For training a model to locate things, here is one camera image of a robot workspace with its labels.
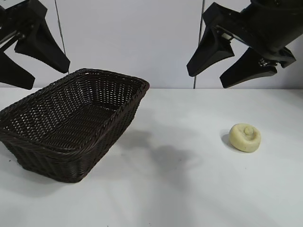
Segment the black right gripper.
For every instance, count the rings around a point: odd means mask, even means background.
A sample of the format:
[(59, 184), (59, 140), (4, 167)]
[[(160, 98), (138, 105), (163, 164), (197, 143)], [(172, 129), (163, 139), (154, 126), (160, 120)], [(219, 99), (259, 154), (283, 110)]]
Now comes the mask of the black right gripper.
[(277, 62), (286, 68), (296, 61), (286, 46), (303, 34), (301, 0), (252, 0), (241, 12), (214, 2), (203, 19), (207, 27), (187, 63), (189, 76), (197, 76), (213, 64), (234, 57), (227, 40), (233, 38), (250, 48), (220, 76), (223, 88), (273, 76)]

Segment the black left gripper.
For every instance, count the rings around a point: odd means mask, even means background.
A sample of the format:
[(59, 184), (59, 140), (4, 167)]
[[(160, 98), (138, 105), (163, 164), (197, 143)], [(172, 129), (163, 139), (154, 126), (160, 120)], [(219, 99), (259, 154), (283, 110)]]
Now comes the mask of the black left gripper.
[[(70, 60), (54, 40), (45, 19), (47, 8), (38, 0), (25, 0), (7, 9), (0, 8), (0, 50), (16, 41), (15, 52), (42, 61), (53, 69), (67, 73)], [(35, 77), (0, 53), (0, 82), (32, 89)]]

